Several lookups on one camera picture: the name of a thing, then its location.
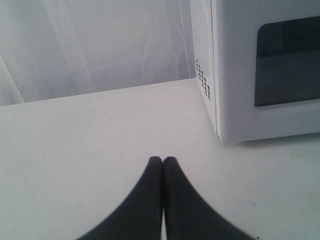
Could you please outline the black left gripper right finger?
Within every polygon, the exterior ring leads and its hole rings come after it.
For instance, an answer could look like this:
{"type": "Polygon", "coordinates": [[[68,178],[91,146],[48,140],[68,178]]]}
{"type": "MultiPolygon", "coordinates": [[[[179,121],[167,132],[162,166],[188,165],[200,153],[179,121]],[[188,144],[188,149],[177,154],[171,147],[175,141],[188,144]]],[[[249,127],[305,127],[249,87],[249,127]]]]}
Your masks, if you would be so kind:
{"type": "Polygon", "coordinates": [[[168,240],[251,240],[198,194],[178,160],[163,161],[164,219],[168,240]]]}

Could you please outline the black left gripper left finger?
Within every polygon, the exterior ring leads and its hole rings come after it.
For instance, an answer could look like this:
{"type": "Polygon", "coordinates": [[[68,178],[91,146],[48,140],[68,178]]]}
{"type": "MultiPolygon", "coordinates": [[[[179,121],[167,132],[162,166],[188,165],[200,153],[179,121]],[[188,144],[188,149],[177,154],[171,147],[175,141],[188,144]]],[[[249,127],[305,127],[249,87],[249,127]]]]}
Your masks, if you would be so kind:
{"type": "Polygon", "coordinates": [[[81,240],[160,240],[163,220],[163,161],[149,158],[134,188],[81,240]]]}

